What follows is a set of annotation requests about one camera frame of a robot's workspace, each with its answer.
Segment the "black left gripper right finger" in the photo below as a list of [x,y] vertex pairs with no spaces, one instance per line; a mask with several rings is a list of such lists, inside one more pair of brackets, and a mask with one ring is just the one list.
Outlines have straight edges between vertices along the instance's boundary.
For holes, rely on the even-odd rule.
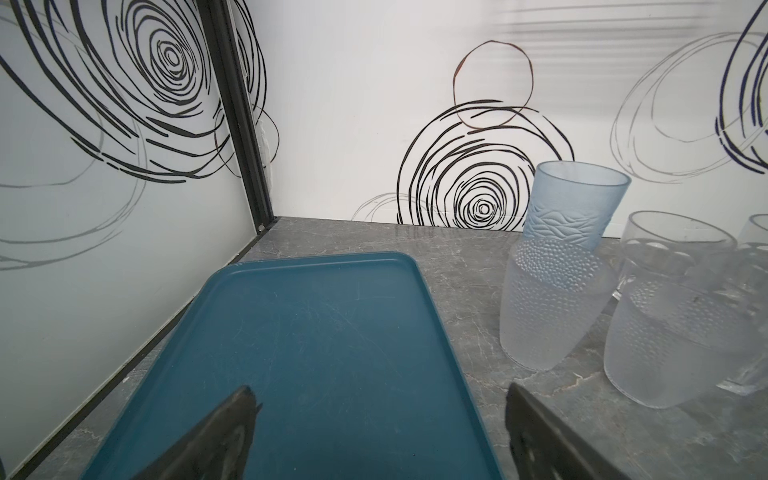
[[627,477],[517,383],[511,383],[506,394],[505,427],[521,479]]

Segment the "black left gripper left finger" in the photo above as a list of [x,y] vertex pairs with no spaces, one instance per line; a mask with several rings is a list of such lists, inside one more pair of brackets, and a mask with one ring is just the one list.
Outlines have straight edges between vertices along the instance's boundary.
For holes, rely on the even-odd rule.
[[243,385],[136,479],[242,479],[262,405]]

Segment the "teal plastic tray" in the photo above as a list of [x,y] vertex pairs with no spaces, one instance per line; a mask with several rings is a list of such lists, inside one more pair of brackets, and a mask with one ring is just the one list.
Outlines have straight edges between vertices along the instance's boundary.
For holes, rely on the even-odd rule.
[[241,386],[249,479],[502,475],[416,262],[378,252],[215,273],[85,477],[132,477]]

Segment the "light blue plastic cup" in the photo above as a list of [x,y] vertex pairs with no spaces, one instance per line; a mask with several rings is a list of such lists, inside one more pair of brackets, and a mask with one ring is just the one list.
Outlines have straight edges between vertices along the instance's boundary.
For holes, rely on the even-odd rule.
[[600,165],[548,161],[536,168],[523,237],[597,248],[631,178]]

